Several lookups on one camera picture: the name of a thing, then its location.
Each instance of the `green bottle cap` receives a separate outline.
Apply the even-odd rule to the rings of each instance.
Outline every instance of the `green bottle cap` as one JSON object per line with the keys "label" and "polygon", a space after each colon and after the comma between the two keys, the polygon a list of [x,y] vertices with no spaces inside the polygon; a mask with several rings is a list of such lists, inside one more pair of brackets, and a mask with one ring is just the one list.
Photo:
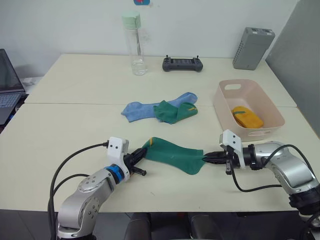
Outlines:
{"label": "green bottle cap", "polygon": [[141,27],[140,13],[138,11],[128,11],[122,15],[122,22],[126,29],[139,29]]}

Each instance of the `sock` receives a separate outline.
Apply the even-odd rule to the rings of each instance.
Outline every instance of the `sock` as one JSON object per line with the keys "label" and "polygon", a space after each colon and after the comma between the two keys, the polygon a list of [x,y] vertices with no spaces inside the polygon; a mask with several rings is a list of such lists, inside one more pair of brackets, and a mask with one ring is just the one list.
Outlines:
{"label": "sock", "polygon": [[158,137],[151,137],[144,145],[146,159],[172,165],[194,175],[205,164],[203,150],[184,148]]}
{"label": "sock", "polygon": [[[179,96],[177,99],[169,101],[171,105],[179,107],[182,103],[194,104],[197,101],[197,96],[192,92],[186,92]],[[142,104],[138,101],[129,103],[122,111],[122,115],[125,115],[129,123],[147,118],[155,118],[154,106],[158,106],[160,103]]]}
{"label": "sock", "polygon": [[189,102],[183,102],[179,107],[175,107],[166,101],[162,101],[158,106],[153,106],[153,109],[155,117],[168,124],[175,124],[198,113],[196,106]]}

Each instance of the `white table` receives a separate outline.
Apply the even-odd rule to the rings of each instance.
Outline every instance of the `white table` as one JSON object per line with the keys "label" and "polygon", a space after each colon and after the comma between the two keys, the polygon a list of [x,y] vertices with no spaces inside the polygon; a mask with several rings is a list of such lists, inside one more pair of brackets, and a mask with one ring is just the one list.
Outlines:
{"label": "white table", "polygon": [[135,76],[128,56],[65,54],[25,102],[126,105],[170,101],[193,92],[198,96],[197,106],[213,106],[220,81],[251,79],[277,107],[297,106],[265,61],[252,71],[234,69],[231,58],[201,58],[201,72],[164,72],[163,59],[146,57],[148,73]]}
{"label": "white table", "polygon": [[[73,152],[110,136],[130,141],[129,151],[150,137],[160,137],[186,148],[221,151],[222,132],[215,110],[199,106],[193,117],[170,125],[155,118],[128,123],[123,105],[24,104],[0,134],[0,209],[46,211],[49,186],[58,165]],[[279,107],[286,123],[267,139],[294,144],[306,155],[320,177],[317,150],[320,140],[295,107]],[[108,165],[103,147],[86,151],[63,167],[58,182],[75,174],[92,174]],[[282,188],[251,193],[237,190],[225,166],[206,163],[196,175],[170,165],[143,159],[138,167],[146,176],[134,175],[117,186],[101,212],[233,212],[293,210]],[[247,189],[277,183],[268,169],[236,170]],[[72,194],[81,178],[65,183],[57,192],[55,207]]]}

